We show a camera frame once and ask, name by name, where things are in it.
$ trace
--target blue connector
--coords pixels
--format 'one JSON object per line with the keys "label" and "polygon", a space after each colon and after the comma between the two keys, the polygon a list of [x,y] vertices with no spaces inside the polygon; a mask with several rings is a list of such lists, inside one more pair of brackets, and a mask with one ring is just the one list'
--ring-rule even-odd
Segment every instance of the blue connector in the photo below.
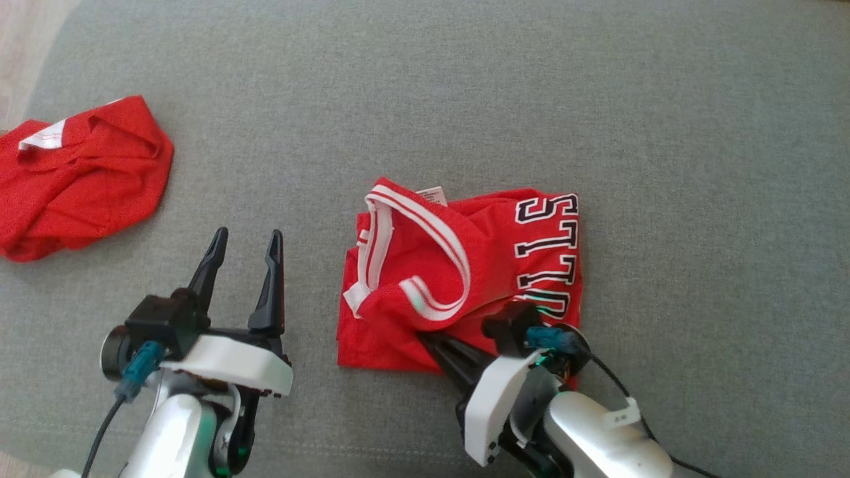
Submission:
{"label": "blue connector", "polygon": [[525,339],[532,349],[555,349],[571,355],[581,352],[581,343],[575,334],[557,327],[529,327]]}
{"label": "blue connector", "polygon": [[158,342],[148,340],[142,344],[142,348],[136,352],[136,355],[130,361],[124,371],[121,372],[121,383],[115,388],[115,398],[124,398],[126,403],[133,403],[133,400],[142,390],[145,385],[145,380],[148,375],[151,375],[159,369],[162,360],[165,358],[165,350]]}

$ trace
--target black cable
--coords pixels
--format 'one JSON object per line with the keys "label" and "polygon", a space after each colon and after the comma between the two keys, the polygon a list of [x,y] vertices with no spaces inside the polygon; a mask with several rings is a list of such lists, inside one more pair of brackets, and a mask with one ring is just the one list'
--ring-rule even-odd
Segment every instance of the black cable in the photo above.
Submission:
{"label": "black cable", "polygon": [[[626,389],[626,386],[620,381],[619,378],[617,378],[616,374],[614,374],[614,371],[611,370],[610,368],[608,368],[607,365],[605,365],[605,362],[603,362],[601,359],[599,359],[599,357],[597,357],[596,354],[594,354],[593,352],[588,350],[583,345],[581,345],[581,344],[578,344],[578,345],[579,345],[579,347],[581,347],[581,351],[584,352],[585,354],[587,354],[587,357],[593,363],[595,363],[597,366],[599,366],[599,368],[601,368],[602,371],[605,372],[605,374],[608,375],[609,378],[611,378],[611,380],[614,381],[614,383],[617,385],[617,388],[620,389],[621,392],[623,392],[623,395],[625,395],[627,397],[632,396],[632,394],[629,393],[629,390]],[[652,433],[652,430],[649,428],[649,424],[646,423],[646,418],[643,417],[642,413],[641,413],[641,417],[640,417],[640,423],[641,423],[641,425],[643,425],[643,428],[646,430],[646,436],[649,437],[649,439],[654,441],[655,443],[658,443],[658,438],[655,438],[655,434]],[[670,460],[672,460],[673,463],[675,463],[675,464],[677,464],[677,465],[679,465],[683,468],[690,469],[691,471],[695,471],[696,473],[699,473],[700,475],[703,475],[703,476],[708,476],[708,478],[721,478],[720,475],[715,475],[715,474],[711,473],[710,471],[706,471],[706,470],[700,468],[699,466],[695,466],[695,465],[692,465],[690,463],[683,462],[679,458],[676,458],[672,455],[670,455]]]}
{"label": "black cable", "polygon": [[119,396],[115,400],[115,404],[113,404],[112,408],[110,408],[109,413],[106,414],[106,418],[104,418],[104,423],[100,425],[100,430],[98,430],[98,434],[94,437],[92,449],[88,452],[86,466],[82,467],[82,475],[80,475],[80,478],[88,478],[88,473],[92,470],[92,464],[94,463],[94,455],[98,453],[100,442],[104,439],[104,435],[106,435],[106,429],[109,428],[109,423],[115,417],[115,414],[118,413],[118,408],[123,405],[126,399],[127,397],[125,395]]}

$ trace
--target gray cushion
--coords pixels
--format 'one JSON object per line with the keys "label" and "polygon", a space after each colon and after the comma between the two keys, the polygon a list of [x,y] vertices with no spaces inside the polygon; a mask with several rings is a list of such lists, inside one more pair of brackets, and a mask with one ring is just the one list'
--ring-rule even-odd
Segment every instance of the gray cushion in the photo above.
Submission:
{"label": "gray cushion", "polygon": [[[153,219],[0,262],[0,447],[80,469],[111,404],[102,338],[227,225],[219,325],[245,322],[269,233],[286,240],[296,383],[261,406],[246,476],[519,475],[464,455],[445,379],[335,364],[343,253],[387,175],[450,198],[577,192],[586,334],[666,449],[722,475],[838,476],[847,45],[850,4],[832,2],[85,1],[30,115],[142,94],[177,152]],[[152,395],[119,412],[96,470],[118,471]]]}

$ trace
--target white label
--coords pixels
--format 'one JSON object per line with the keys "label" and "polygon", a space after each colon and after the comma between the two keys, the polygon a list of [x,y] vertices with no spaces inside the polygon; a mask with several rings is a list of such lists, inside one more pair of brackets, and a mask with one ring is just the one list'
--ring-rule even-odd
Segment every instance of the white label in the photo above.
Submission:
{"label": "white label", "polygon": [[637,405],[638,401],[630,396],[626,397],[626,401],[629,402],[628,407],[623,408],[622,410],[617,410],[616,412],[608,412],[603,415],[602,421],[606,428],[617,428],[624,425],[630,425],[640,420],[640,409]]}
{"label": "white label", "polygon": [[417,191],[416,193],[419,196],[422,196],[425,201],[433,202],[434,204],[440,204],[442,206],[449,205],[449,203],[445,201],[445,193],[443,192],[443,186],[423,189],[421,191]]}

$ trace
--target red shirt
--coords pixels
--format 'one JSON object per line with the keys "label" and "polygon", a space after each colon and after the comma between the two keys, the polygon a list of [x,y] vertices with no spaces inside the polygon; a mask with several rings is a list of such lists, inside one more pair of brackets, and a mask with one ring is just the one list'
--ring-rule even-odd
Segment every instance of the red shirt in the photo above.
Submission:
{"label": "red shirt", "polygon": [[0,254],[79,249],[149,217],[174,148],[141,96],[0,137]]}
{"label": "red shirt", "polygon": [[337,330],[346,367],[438,371],[416,331],[444,330],[495,353],[482,319],[510,300],[579,325],[578,199],[532,189],[426,201],[381,178],[357,218]]}

